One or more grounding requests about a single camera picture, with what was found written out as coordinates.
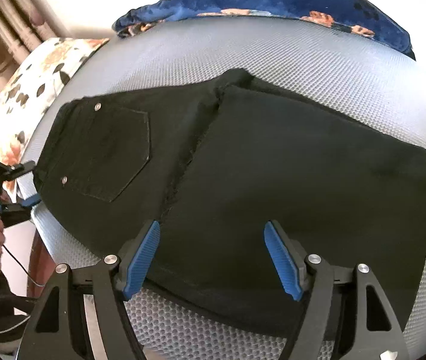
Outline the blue floral blanket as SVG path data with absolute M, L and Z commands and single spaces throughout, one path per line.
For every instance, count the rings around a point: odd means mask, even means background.
M 127 38 L 162 22 L 223 16 L 303 20 L 415 56 L 409 33 L 367 0 L 160 0 L 129 10 L 116 19 L 112 29 Z

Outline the black denim pants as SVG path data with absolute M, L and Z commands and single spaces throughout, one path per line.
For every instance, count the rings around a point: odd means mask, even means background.
M 271 219 L 330 264 L 371 266 L 400 325 L 423 273 L 426 150 L 242 69 L 68 102 L 34 185 L 96 256 L 157 220 L 151 288 L 253 332 L 285 336 L 303 310 L 265 246 Z

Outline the white floral pillow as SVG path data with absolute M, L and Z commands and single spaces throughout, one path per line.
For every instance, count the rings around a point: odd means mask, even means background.
M 52 37 L 21 63 L 0 92 L 0 161 L 16 165 L 71 78 L 109 40 Z

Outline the grey mesh mattress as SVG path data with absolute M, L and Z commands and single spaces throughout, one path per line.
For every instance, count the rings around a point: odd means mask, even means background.
M 370 39 L 299 20 L 188 19 L 101 47 L 66 85 L 34 132 L 25 157 L 38 162 L 68 102 L 136 90 L 187 86 L 242 69 L 380 133 L 426 150 L 426 69 Z M 99 258 L 41 201 L 33 219 L 54 260 L 81 267 Z M 237 328 L 149 285 L 127 303 L 142 345 L 172 359 L 276 359 L 287 336 Z M 426 257 L 405 325 L 404 354 L 426 355 Z

